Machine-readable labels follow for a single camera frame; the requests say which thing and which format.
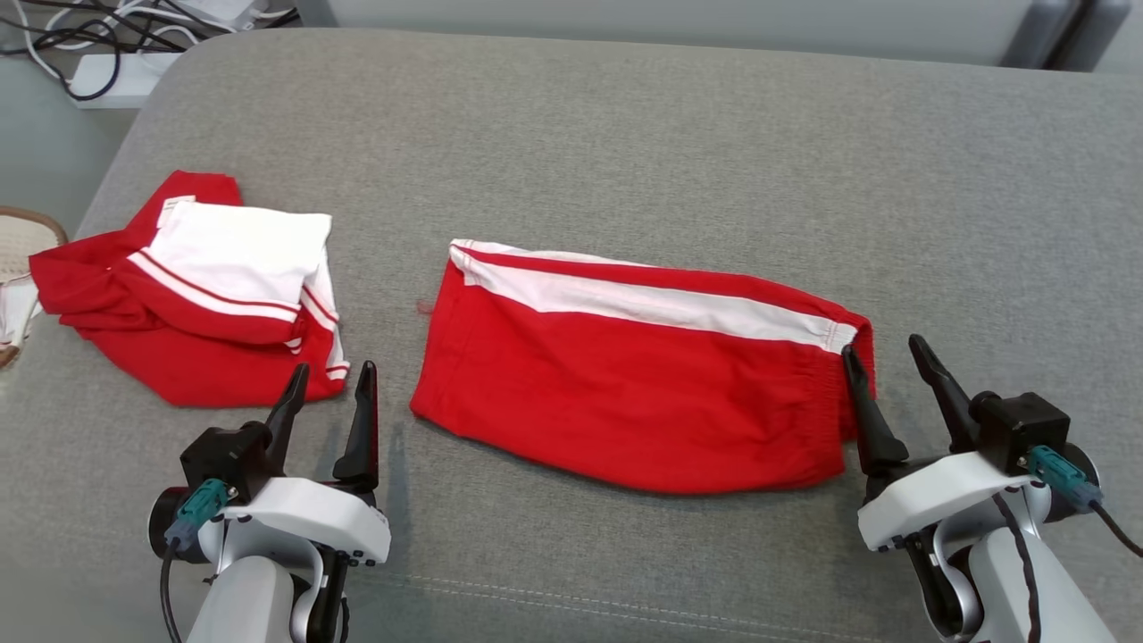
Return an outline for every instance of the teal connector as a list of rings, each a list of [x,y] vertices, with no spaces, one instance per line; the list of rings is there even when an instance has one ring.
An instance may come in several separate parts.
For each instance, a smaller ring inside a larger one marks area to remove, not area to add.
[[[199,529],[207,524],[207,521],[213,519],[229,501],[230,493],[226,483],[210,479],[199,485],[199,489],[194,490],[194,493],[178,508],[174,524],[163,532],[167,545],[177,538],[177,550],[185,552],[198,541]]]
[[[1033,447],[1028,455],[1028,471],[1058,491],[1080,514],[1090,514],[1092,503],[1101,503],[1103,492],[1087,482],[1087,474],[1047,447]]]

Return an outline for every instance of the white power strip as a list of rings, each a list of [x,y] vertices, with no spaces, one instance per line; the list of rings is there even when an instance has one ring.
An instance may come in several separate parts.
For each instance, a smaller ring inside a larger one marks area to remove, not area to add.
[[[85,110],[126,110],[143,106],[167,67],[182,54],[122,54],[119,77],[106,94],[91,101],[77,101]],[[80,58],[71,90],[81,96],[95,94],[111,79],[115,67],[114,54],[88,54]]]
[[[270,7],[270,0],[177,0],[178,6],[205,21],[229,25],[238,31],[254,27],[258,14]]]

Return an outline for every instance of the gray couch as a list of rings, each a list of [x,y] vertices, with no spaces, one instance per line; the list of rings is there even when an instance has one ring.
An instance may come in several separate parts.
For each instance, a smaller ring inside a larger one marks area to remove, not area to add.
[[[919,332],[970,394],[1036,391],[1071,415],[1109,508],[1143,535],[1141,105],[1143,82],[1108,75],[249,33],[170,70],[81,234],[122,226],[179,168],[334,216],[346,351],[381,371],[394,530],[389,564],[351,574],[351,641],[924,642],[906,556],[862,546],[852,445],[818,488],[708,498],[525,463],[410,416],[417,302],[454,236],[790,283],[872,319],[882,408],[914,456],[948,445],[906,351]],[[19,369],[0,413],[0,539],[26,585],[5,600],[51,616],[9,622],[42,641],[69,619],[87,640],[165,640],[151,503],[203,428],[264,410],[173,409],[50,318]],[[351,413],[347,396],[307,407],[288,471],[327,474]],[[1143,641],[1138,562],[1092,517],[1045,532],[1120,642]],[[184,634],[206,574],[176,565]]]

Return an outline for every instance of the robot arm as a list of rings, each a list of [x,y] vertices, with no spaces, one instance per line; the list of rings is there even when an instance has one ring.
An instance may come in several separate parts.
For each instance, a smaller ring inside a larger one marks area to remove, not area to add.
[[[334,465],[334,481],[323,483],[283,472],[307,377],[309,368],[299,365],[264,424],[200,435],[179,458],[187,487],[166,490],[152,509],[151,547],[166,556],[165,569],[171,554],[215,566],[189,643],[333,643],[338,633],[344,641],[349,571],[389,556],[389,521],[374,497],[376,368],[362,368],[345,453]],[[211,489],[223,491],[202,515],[199,492]],[[193,542],[174,548],[171,533]],[[177,628],[168,627],[181,642]]]
[[[1079,512],[1041,482],[1034,448],[1062,453],[1097,485],[1066,442],[1069,419],[1036,394],[972,402],[920,336],[909,340],[948,427],[950,456],[910,460],[869,394],[853,348],[842,353],[868,476],[857,513],[866,547],[905,549],[937,635],[950,643],[1114,640],[1040,540],[1039,529]]]

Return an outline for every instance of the couch seam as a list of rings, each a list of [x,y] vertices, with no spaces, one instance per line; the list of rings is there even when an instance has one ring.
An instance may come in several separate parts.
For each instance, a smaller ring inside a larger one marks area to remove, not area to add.
[[[621,614],[621,613],[617,613],[617,612],[607,612],[607,611],[604,611],[604,610],[589,610],[586,608],[576,608],[576,606],[573,606],[573,605],[555,605],[555,604],[552,604],[552,603],[539,603],[539,602],[536,602],[536,601],[525,601],[525,600],[520,600],[520,598],[511,598],[509,596],[496,596],[495,594],[479,594],[477,592],[462,592],[459,589],[443,589],[443,588],[440,588],[440,587],[417,586],[417,585],[413,585],[413,584],[408,584],[408,582],[373,581],[373,582],[369,582],[369,585],[383,585],[383,586],[387,586],[387,587],[399,587],[399,588],[413,587],[413,588],[416,588],[416,589],[425,589],[425,590],[429,590],[429,592],[438,592],[438,593],[441,593],[441,594],[453,594],[453,595],[457,595],[457,596],[470,596],[470,597],[474,597],[474,598],[493,598],[493,600],[496,600],[496,601],[506,601],[509,603],[517,603],[517,604],[520,604],[520,605],[533,605],[533,606],[537,606],[537,608],[553,608],[553,609],[557,609],[557,610],[568,610],[568,611],[572,611],[572,612],[582,612],[582,613],[588,613],[588,614],[598,614],[598,616],[605,616],[605,617],[615,617],[615,618],[621,618],[621,619],[631,619],[631,620],[638,620],[638,621],[645,621],[645,622],[655,622],[655,624],[662,624],[662,625],[673,625],[673,626],[678,626],[678,627],[690,627],[690,628],[695,628],[695,629],[705,629],[705,630],[711,630],[711,632],[724,632],[724,633],[727,633],[727,634],[738,634],[738,635],[742,635],[742,636],[751,636],[751,637],[754,637],[754,638],[766,638],[766,640],[769,640],[769,641],[785,641],[788,643],[810,643],[809,641],[806,641],[805,638],[789,638],[789,637],[785,637],[785,636],[773,636],[773,635],[769,635],[769,634],[761,634],[761,633],[758,633],[758,632],[743,632],[741,629],[730,629],[730,628],[726,628],[726,627],[714,627],[714,626],[711,626],[711,625],[700,625],[700,624],[694,624],[694,622],[680,622],[680,621],[673,621],[673,620],[666,620],[666,619],[654,619],[654,618],[640,617],[640,616],[636,616],[636,614]]]
[[[837,633],[833,633],[833,632],[821,632],[821,630],[816,630],[816,629],[806,629],[806,628],[800,628],[800,627],[772,625],[772,624],[760,622],[760,621],[754,621],[754,620],[749,620],[749,619],[738,619],[738,618],[733,618],[733,617],[720,617],[720,616],[716,616],[716,614],[702,614],[702,613],[697,613],[697,612],[685,612],[685,611],[680,611],[680,610],[669,610],[669,609],[664,609],[664,608],[653,608],[650,605],[636,605],[636,604],[630,604],[630,603],[617,603],[617,602],[614,602],[614,601],[604,601],[601,598],[586,598],[586,597],[582,597],[582,596],[572,596],[572,595],[567,595],[567,594],[555,594],[555,593],[552,593],[552,592],[538,592],[538,590],[534,590],[534,589],[519,589],[519,588],[515,588],[515,587],[505,587],[505,586],[501,586],[501,585],[489,585],[489,584],[483,584],[483,582],[466,582],[466,581],[463,581],[463,580],[451,580],[451,579],[447,579],[447,578],[433,578],[433,577],[416,576],[416,574],[399,574],[399,573],[386,572],[386,571],[382,571],[381,573],[383,573],[385,576],[389,576],[389,577],[406,578],[406,579],[410,579],[410,580],[443,582],[443,584],[448,584],[448,585],[458,585],[458,586],[463,586],[463,587],[473,587],[473,588],[491,589],[491,590],[499,590],[499,592],[511,592],[511,593],[515,593],[515,594],[526,594],[526,595],[530,595],[530,596],[544,596],[544,597],[547,597],[547,598],[555,598],[555,600],[563,600],[563,601],[576,601],[576,602],[582,602],[582,603],[596,603],[596,604],[599,604],[599,605],[609,605],[609,606],[613,606],[613,608],[621,608],[621,609],[628,609],[628,610],[641,610],[641,611],[647,611],[647,612],[673,614],[673,616],[677,616],[677,617],[685,617],[685,618],[695,618],[695,619],[705,619],[705,620],[714,620],[714,621],[722,621],[722,622],[733,622],[733,624],[740,624],[740,625],[749,625],[749,626],[753,626],[753,627],[762,627],[762,628],[769,628],[769,629],[777,629],[777,630],[783,630],[783,632],[797,632],[797,633],[801,633],[801,634],[814,634],[814,635],[817,635],[817,636],[829,636],[829,637],[833,637],[833,638],[845,638],[845,640],[850,640],[850,641],[865,641],[868,643],[886,643],[885,641],[882,641],[880,638],[871,638],[869,636],[858,636],[858,635],[850,635],[850,634],[837,634]]]

